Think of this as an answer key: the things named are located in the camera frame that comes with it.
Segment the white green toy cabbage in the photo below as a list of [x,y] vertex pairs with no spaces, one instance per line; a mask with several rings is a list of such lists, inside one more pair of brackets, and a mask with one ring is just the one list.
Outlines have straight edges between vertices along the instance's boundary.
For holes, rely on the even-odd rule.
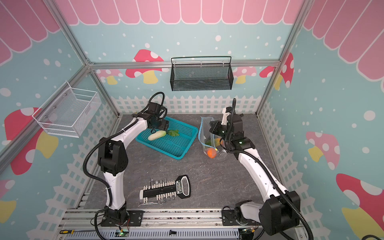
[[169,131],[157,131],[151,135],[148,136],[149,141],[154,141],[160,138],[165,137],[166,135],[170,135],[171,137],[178,137],[179,131],[178,130],[169,130]]

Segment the clear zip top bag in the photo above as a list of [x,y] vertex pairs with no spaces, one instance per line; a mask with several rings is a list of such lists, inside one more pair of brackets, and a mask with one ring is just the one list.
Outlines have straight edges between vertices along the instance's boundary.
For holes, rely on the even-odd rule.
[[[217,135],[214,135],[210,132],[210,122],[214,121],[215,119],[213,117],[201,117],[201,125],[200,125],[200,129],[199,129],[199,136],[198,136],[198,139],[199,139],[199,142],[201,143],[202,147],[203,147],[203,151],[204,151],[204,154],[206,155],[206,151],[208,148],[215,148],[218,152],[217,156],[218,157],[219,155],[221,154],[224,154],[226,153],[227,151],[224,150],[223,146],[224,146],[224,141],[221,139],[221,137],[217,136]],[[219,138],[221,139],[220,143],[221,143],[221,146],[220,147],[210,147],[210,146],[207,146],[205,145],[205,142],[207,140],[210,140],[212,139],[212,143],[214,143],[214,140],[215,138]]]

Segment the teal plastic basket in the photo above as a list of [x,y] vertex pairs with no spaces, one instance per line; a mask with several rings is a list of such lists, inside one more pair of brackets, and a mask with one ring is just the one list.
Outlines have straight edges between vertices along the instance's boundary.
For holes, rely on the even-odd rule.
[[168,134],[157,140],[149,141],[151,130],[147,129],[138,135],[135,140],[151,149],[172,157],[176,160],[182,159],[196,139],[198,129],[192,125],[165,117],[169,121],[168,130],[179,131],[179,135],[172,137]]

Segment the orange toy tomato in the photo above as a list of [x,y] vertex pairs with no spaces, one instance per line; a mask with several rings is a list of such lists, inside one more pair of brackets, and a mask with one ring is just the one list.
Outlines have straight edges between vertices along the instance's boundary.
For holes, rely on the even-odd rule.
[[217,156],[217,154],[218,152],[215,148],[208,148],[206,151],[206,155],[211,159],[214,159]]

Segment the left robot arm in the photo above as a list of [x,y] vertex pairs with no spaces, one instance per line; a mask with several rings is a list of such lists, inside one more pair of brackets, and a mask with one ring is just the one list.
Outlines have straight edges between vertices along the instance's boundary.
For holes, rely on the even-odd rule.
[[[86,155],[83,162],[84,174],[104,184],[107,190],[107,203],[102,209],[107,224],[122,226],[129,221],[123,186],[124,172],[129,163],[127,155],[129,144],[147,129],[167,131],[168,128],[169,121],[165,117],[159,117],[153,113],[140,113],[134,115],[132,121],[116,134],[101,138],[99,143]],[[98,165],[104,174],[103,179],[92,175],[87,168],[90,157],[96,151],[98,152]]]

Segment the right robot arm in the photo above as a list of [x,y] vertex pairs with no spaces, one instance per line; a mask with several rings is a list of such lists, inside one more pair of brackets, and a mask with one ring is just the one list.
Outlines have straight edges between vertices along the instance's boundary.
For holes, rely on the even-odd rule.
[[313,240],[314,234],[300,211],[299,195],[295,191],[289,192],[273,176],[252,141],[244,136],[244,132],[236,133],[234,129],[234,124],[210,122],[210,133],[221,138],[220,142],[224,143],[224,149],[233,154],[245,167],[263,195],[264,204],[261,207],[252,202],[242,203],[238,207],[241,217],[261,224],[264,232],[270,236],[281,234],[286,239],[291,237],[284,231],[301,223],[308,239]]

